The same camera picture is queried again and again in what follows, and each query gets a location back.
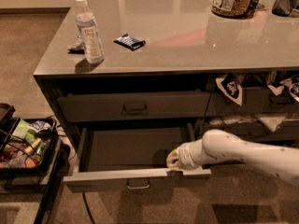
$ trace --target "bottle cap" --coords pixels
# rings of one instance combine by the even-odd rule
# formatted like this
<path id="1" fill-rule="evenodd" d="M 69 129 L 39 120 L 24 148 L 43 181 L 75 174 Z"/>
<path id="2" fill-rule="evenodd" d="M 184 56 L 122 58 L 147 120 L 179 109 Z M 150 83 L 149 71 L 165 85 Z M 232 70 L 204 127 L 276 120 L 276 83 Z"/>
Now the bottle cap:
<path id="1" fill-rule="evenodd" d="M 87 1 L 86 0 L 76 0 L 76 6 L 77 7 L 86 7 Z"/>

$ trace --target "brown floor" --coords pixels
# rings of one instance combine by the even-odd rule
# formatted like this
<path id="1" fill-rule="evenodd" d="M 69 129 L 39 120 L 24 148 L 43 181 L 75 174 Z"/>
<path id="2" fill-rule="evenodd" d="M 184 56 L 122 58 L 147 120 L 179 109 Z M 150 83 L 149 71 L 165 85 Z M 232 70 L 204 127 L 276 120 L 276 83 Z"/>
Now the brown floor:
<path id="1" fill-rule="evenodd" d="M 0 102 L 14 105 L 15 116 L 52 114 L 32 74 L 63 17 L 0 15 Z M 299 223 L 299 188 L 245 164 L 211 170 L 194 188 L 86 193 L 86 199 L 95 223 Z M 1 194 L 0 223 L 33 223 L 39 200 Z M 62 184 L 49 223 L 91 223 L 82 194 Z"/>

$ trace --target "gray countertop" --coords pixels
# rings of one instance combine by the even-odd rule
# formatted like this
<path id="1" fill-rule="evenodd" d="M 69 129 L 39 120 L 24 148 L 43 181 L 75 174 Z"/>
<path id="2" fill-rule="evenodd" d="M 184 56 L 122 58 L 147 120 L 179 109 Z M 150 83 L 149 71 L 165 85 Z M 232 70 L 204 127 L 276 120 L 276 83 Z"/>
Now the gray countertop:
<path id="1" fill-rule="evenodd" d="M 69 54 L 78 35 L 70 8 L 35 71 L 36 76 L 299 70 L 299 18 L 272 14 L 275 0 L 250 18 L 213 14 L 212 0 L 88 0 L 97 19 L 105 60 L 90 65 Z M 145 39 L 130 51 L 113 42 L 128 33 Z"/>

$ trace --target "water bottle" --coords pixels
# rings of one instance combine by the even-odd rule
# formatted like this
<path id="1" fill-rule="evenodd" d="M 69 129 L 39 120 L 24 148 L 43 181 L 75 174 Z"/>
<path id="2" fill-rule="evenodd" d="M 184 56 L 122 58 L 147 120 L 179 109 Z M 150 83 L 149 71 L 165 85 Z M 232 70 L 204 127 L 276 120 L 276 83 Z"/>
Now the water bottle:
<path id="1" fill-rule="evenodd" d="M 76 0 L 76 24 L 83 40 L 86 60 L 93 64 L 102 62 L 104 54 L 97 23 L 86 0 Z"/>

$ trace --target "robotic arm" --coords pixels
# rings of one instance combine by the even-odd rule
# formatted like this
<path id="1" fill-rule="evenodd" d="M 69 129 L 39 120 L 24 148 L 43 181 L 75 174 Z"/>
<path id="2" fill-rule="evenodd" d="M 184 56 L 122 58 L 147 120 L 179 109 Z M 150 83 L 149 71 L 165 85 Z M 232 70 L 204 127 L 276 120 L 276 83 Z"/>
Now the robotic arm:
<path id="1" fill-rule="evenodd" d="M 174 149 L 167 166 L 191 170 L 225 161 L 242 161 L 299 187 L 299 149 L 248 142 L 221 130 L 207 131 L 201 139 Z"/>

